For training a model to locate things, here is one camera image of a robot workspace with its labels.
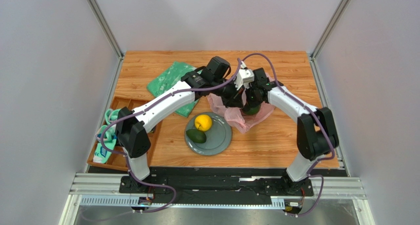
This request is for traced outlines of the green lime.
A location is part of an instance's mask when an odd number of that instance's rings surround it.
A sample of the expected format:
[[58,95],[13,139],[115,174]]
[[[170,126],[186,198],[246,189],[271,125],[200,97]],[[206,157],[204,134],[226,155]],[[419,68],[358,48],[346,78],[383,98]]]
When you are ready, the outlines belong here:
[[261,109],[261,105],[257,105],[254,107],[246,106],[245,108],[242,109],[242,114],[256,115],[257,113],[259,113],[260,109]]

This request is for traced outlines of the pink plastic bag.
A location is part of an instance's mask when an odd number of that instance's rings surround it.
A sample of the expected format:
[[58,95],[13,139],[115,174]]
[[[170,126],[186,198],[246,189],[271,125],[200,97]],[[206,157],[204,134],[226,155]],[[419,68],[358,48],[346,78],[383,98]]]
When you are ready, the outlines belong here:
[[[270,79],[266,76],[266,73],[261,68],[254,70],[253,73],[254,73],[255,79],[254,79],[254,82],[250,84],[258,85],[265,92],[265,87],[270,86]],[[234,81],[235,81],[235,77],[231,82],[229,82],[226,85],[235,85]],[[264,121],[274,111],[274,106],[270,105],[269,103],[265,101],[261,104],[261,109],[259,113],[257,113],[256,115],[242,114],[242,109],[246,107],[245,105],[246,89],[244,90],[242,94],[242,100],[244,103],[243,107],[225,107],[222,103],[222,99],[218,96],[218,92],[222,90],[222,88],[213,90],[210,93],[210,95],[207,97],[208,102],[210,104],[210,108],[215,114],[218,114],[224,117],[224,119],[227,121],[227,123],[230,126],[235,127],[236,129],[239,130],[239,132],[243,134],[249,131],[255,125]]]

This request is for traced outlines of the yellow lemon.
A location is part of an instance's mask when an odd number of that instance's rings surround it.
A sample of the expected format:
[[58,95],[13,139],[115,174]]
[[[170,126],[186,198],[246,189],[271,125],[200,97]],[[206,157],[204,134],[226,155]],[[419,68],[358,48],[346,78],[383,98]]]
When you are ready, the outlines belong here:
[[212,128],[212,118],[207,114],[198,115],[194,120],[194,126],[199,131],[209,131]]

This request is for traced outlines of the dark green avocado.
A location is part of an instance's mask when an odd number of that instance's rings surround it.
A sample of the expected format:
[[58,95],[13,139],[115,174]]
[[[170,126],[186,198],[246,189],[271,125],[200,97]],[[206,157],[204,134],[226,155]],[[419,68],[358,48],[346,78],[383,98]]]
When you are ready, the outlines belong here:
[[207,136],[203,131],[197,129],[188,129],[186,131],[187,137],[195,143],[203,144],[207,141]]

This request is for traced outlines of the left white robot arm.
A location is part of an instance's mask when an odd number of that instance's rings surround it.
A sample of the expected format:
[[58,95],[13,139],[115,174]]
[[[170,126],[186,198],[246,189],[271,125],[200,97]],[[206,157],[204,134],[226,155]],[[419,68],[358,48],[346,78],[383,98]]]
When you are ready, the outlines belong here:
[[151,148],[151,141],[148,133],[159,122],[203,96],[235,87],[236,76],[245,68],[246,64],[239,59],[235,72],[225,79],[230,64],[215,56],[206,66],[187,72],[173,87],[147,104],[132,111],[121,109],[115,122],[116,136],[123,147],[131,177],[142,181],[149,176],[146,154]]

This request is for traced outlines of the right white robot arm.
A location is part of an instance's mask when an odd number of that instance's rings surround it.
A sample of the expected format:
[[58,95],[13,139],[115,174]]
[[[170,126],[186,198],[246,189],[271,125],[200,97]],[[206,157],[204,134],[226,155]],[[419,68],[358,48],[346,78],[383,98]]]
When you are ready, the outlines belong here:
[[254,70],[253,74],[254,80],[246,90],[247,105],[270,104],[297,124],[298,153],[287,167],[284,180],[290,185],[302,182],[318,162],[335,157],[339,140],[332,111],[304,102],[280,82],[269,80],[262,68]]

